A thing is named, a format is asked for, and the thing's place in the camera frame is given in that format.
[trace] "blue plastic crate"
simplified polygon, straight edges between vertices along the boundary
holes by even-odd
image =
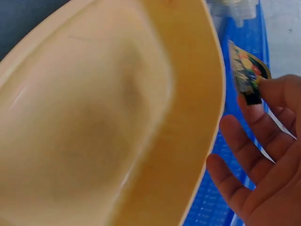
[[[237,46],[252,53],[269,66],[269,50],[261,6],[257,6],[257,17],[245,21],[244,27],[242,28],[237,28],[232,18],[226,18],[223,24],[223,34],[221,34],[219,38],[226,67],[227,91],[225,114],[235,115],[240,120],[248,136],[255,141],[254,135],[243,119],[242,113],[236,102],[237,92],[232,80],[228,40],[234,41]],[[264,104],[264,107],[267,111],[268,107],[266,104]],[[220,132],[217,135],[213,153],[219,154],[227,162],[231,171],[241,182],[250,189],[254,189],[254,184],[247,178],[244,171],[241,169]],[[233,211],[227,206],[206,171],[184,226],[230,225],[241,226],[243,225],[243,222],[238,219]]]

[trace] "dark gray surface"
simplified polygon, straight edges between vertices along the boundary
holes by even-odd
[[[0,61],[33,28],[70,0],[0,0]]]

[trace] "skin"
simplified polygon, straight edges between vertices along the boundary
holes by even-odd
[[[227,115],[220,129],[236,159],[256,184],[251,191],[224,160],[210,155],[207,168],[225,201],[247,226],[301,225],[301,77],[261,80],[260,92],[271,111],[293,135],[284,133],[261,105],[238,104],[271,160],[248,138],[238,120]]]

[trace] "gray floor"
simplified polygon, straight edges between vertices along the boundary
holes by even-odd
[[[301,75],[301,0],[261,0],[273,78]]]

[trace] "colorful card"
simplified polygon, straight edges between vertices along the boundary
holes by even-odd
[[[254,55],[229,41],[231,67],[238,92],[244,95],[247,105],[262,103],[258,84],[261,77],[271,78],[268,67]]]

